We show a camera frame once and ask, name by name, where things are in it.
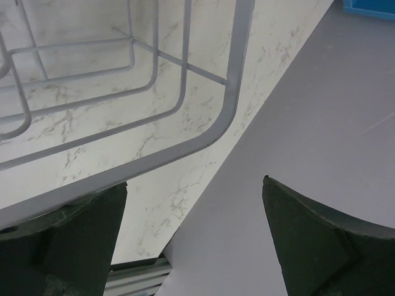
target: blue container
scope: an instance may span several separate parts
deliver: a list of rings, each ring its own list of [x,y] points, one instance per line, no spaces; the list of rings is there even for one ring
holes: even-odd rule
[[[350,14],[395,20],[395,0],[343,0],[343,4]]]

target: wire basket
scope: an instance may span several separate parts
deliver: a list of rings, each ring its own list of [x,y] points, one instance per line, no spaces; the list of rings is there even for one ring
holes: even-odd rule
[[[21,121],[22,123],[13,130],[0,134],[0,141],[12,139],[20,136],[27,129],[29,129],[34,118],[42,117],[56,112],[61,112],[70,109],[77,109],[84,106],[97,104],[109,100],[119,99],[133,94],[139,94],[154,87],[158,74],[158,60],[159,57],[168,60],[169,62],[179,65],[181,67],[180,78],[180,93],[178,95],[177,103],[170,110],[157,113],[146,118],[116,126],[98,133],[85,136],[83,138],[74,139],[41,151],[29,153],[27,155],[19,156],[0,163],[0,170],[6,170],[25,163],[33,162],[41,158],[57,154],[78,146],[85,145],[106,137],[137,128],[148,123],[169,117],[181,109],[183,105],[186,92],[186,79],[188,71],[194,72],[205,79],[211,80],[217,84],[222,85],[224,90],[224,98],[222,109],[219,116],[214,121],[212,126],[200,134],[199,136],[189,139],[185,142],[176,144],[172,147],[154,152],[147,156],[132,160],[123,165],[119,165],[110,170],[89,176],[71,184],[64,185],[55,190],[45,192],[43,194],[32,197],[23,202],[11,205],[0,210],[0,229],[19,223],[23,220],[40,215],[44,212],[57,208],[79,196],[97,192],[108,187],[114,186],[118,183],[127,181],[136,176],[154,170],[158,167],[164,166],[168,163],[174,162],[187,155],[193,154],[206,147],[212,145],[217,141],[224,132],[228,129],[236,113],[238,96],[241,86],[241,78],[244,67],[244,57],[246,54],[247,41],[249,37],[249,30],[251,26],[252,11],[254,7],[254,0],[236,0],[235,14],[233,19],[233,28],[231,33],[230,53],[228,58],[227,75],[222,78],[210,71],[204,70],[201,67],[188,63],[189,54],[189,36],[191,26],[192,14],[192,0],[185,0],[183,9],[183,39],[181,58],[177,58],[166,52],[159,50],[159,0],[152,1],[152,45],[142,42],[133,37],[132,19],[131,19],[131,3],[126,0],[125,13],[128,21],[128,31],[123,32],[117,30],[122,37],[116,39],[100,39],[94,41],[79,41],[74,43],[53,44],[48,46],[36,46],[35,39],[31,30],[31,26],[27,17],[25,7],[22,0],[17,0],[18,10],[20,12],[20,19],[28,33],[28,39],[31,46],[8,49],[4,38],[0,31],[0,49],[2,57],[2,65],[0,66],[0,78],[12,74],[14,83],[0,87],[1,92],[14,92],[18,95],[22,111],[12,115],[0,117],[0,125],[15,123]],[[104,70],[96,70],[92,72],[77,73],[72,75],[64,75],[55,78],[49,78],[46,69],[41,60],[40,54],[46,51],[53,51],[58,49],[80,49],[90,46],[109,45],[116,47],[120,43],[128,43],[128,65],[122,67],[108,68]],[[68,81],[76,81],[85,78],[95,78],[99,76],[114,75],[122,72],[133,71],[135,66],[135,48],[140,47],[145,51],[152,53],[152,72],[151,78],[144,86],[117,91],[112,94],[105,94],[88,99],[83,99],[75,102],[68,102],[66,104],[53,105],[36,110],[30,110],[26,91],[28,88],[35,86],[50,86],[55,83],[64,83]],[[21,82],[19,71],[15,67],[14,56],[18,54],[31,54],[35,61],[35,65],[39,70],[41,79],[38,81]]]

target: marble surface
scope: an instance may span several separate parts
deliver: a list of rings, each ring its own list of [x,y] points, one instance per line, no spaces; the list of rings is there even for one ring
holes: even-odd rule
[[[24,1],[37,45],[87,39],[119,38],[127,30],[124,1]],[[236,118],[213,146],[128,182],[128,200],[113,263],[158,256],[209,181],[284,74],[332,0],[256,1]],[[225,76],[235,0],[195,0],[189,62]],[[152,2],[131,1],[133,34],[151,43]],[[181,56],[183,1],[160,1],[159,47]],[[0,29],[8,48],[29,45],[13,1],[0,3]],[[41,55],[49,77],[121,67],[128,62],[128,44],[62,49]],[[40,73],[31,54],[15,56],[22,80]],[[146,84],[151,54],[136,48],[130,72],[27,88],[32,110]],[[12,83],[7,76],[0,85]],[[159,59],[155,86],[147,92],[89,107],[34,119],[23,135],[0,142],[5,161],[107,130],[173,107],[180,88],[180,68]],[[0,92],[0,116],[19,112],[15,92]],[[0,207],[28,199],[64,184],[193,138],[215,120],[222,106],[223,86],[188,73],[187,93],[176,115],[91,144],[0,172]],[[7,131],[14,125],[0,127]]]

